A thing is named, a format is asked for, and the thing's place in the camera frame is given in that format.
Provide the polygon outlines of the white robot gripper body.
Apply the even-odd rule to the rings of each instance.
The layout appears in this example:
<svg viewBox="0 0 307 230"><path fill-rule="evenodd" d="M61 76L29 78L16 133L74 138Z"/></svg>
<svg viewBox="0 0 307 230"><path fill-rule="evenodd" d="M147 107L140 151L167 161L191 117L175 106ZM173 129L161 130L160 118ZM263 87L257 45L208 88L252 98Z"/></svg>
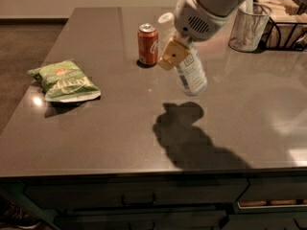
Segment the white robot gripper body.
<svg viewBox="0 0 307 230"><path fill-rule="evenodd" d="M209 40L229 19L208 11L198 0L178 0L174 15L177 32L195 41Z"/></svg>

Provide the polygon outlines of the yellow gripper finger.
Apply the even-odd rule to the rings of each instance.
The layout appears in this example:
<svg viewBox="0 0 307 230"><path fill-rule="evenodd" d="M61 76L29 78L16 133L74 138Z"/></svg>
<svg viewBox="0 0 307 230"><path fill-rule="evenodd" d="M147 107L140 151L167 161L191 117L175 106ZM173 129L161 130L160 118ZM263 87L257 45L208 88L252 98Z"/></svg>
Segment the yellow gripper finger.
<svg viewBox="0 0 307 230"><path fill-rule="evenodd" d="M172 37L167 42L157 64L165 70L171 70L184 61L190 53L188 46Z"/></svg>

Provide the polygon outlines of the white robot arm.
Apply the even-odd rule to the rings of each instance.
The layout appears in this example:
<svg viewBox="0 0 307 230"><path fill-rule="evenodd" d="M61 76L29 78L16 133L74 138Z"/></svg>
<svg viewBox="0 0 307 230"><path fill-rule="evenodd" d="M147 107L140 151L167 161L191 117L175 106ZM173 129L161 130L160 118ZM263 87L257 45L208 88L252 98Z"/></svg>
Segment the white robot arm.
<svg viewBox="0 0 307 230"><path fill-rule="evenodd" d="M158 65L171 70L191 53L189 41L211 39L246 0L178 0L174 30L163 47Z"/></svg>

